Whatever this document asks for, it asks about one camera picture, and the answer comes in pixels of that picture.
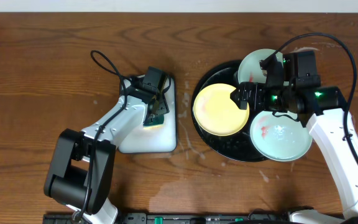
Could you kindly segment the green yellow sponge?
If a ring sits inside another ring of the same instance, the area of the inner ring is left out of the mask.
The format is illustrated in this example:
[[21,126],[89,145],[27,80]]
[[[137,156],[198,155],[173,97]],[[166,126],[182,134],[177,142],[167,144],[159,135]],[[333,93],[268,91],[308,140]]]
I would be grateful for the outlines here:
[[161,126],[164,123],[164,115],[158,115],[153,117],[148,117],[144,123],[144,128],[155,128],[157,126]]

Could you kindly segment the yellow plate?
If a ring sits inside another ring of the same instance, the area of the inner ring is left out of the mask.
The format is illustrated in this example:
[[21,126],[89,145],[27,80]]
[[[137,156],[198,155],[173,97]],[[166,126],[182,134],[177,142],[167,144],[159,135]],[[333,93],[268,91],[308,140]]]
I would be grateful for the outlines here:
[[232,85],[215,83],[197,94],[193,114],[203,130],[216,136],[230,136],[247,124],[249,110],[239,109],[230,99],[235,89]]

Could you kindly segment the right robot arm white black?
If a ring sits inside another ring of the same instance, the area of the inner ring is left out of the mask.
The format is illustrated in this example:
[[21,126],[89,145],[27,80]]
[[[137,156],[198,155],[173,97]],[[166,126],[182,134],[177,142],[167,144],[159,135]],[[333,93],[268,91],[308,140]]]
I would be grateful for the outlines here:
[[265,77],[238,75],[231,100],[253,109],[260,121],[294,124],[316,141],[334,179],[345,223],[358,223],[358,137],[345,100],[336,86],[322,87],[319,75]]

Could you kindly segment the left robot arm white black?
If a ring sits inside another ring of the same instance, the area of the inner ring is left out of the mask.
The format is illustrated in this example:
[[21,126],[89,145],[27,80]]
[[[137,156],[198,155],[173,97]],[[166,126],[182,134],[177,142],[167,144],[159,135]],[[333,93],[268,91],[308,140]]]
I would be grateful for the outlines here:
[[58,137],[44,193],[73,210],[71,223],[114,223],[117,208],[109,201],[116,151],[172,152],[177,146],[175,86],[165,88],[150,114],[154,96],[129,85],[116,105],[81,131]]

